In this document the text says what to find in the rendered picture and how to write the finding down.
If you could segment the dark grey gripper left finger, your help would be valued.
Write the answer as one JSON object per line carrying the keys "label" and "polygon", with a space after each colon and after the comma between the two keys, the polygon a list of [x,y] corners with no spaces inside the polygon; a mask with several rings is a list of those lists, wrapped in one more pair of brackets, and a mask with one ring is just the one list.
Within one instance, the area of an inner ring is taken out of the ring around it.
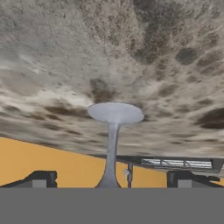
{"label": "dark grey gripper left finger", "polygon": [[23,179],[0,185],[0,188],[57,188],[57,177],[56,171],[34,171]]}

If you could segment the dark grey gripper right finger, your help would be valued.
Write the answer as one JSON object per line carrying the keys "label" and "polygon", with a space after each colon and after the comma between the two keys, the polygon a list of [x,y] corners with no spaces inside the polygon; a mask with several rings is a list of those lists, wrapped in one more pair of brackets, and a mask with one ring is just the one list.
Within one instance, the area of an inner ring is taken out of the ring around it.
{"label": "dark grey gripper right finger", "polygon": [[221,187],[220,178],[196,175],[190,171],[168,171],[166,173],[168,188],[206,188]]}

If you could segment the dark frame with pale slats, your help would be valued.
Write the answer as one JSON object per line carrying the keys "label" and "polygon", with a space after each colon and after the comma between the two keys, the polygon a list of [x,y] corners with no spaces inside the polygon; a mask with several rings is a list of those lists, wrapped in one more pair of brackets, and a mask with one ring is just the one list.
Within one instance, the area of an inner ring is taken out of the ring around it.
{"label": "dark frame with pale slats", "polygon": [[208,157],[148,157],[118,156],[119,162],[130,162],[133,165],[156,170],[186,170],[190,172],[208,172],[220,174],[224,158]]}

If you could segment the thin dark post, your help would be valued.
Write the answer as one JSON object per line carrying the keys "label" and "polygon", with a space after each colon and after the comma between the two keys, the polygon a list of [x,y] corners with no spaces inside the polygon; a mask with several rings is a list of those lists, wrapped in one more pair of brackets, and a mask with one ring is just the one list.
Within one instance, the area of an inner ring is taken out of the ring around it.
{"label": "thin dark post", "polygon": [[128,167],[123,171],[124,176],[127,178],[128,188],[131,188],[133,180],[133,164],[128,162]]}

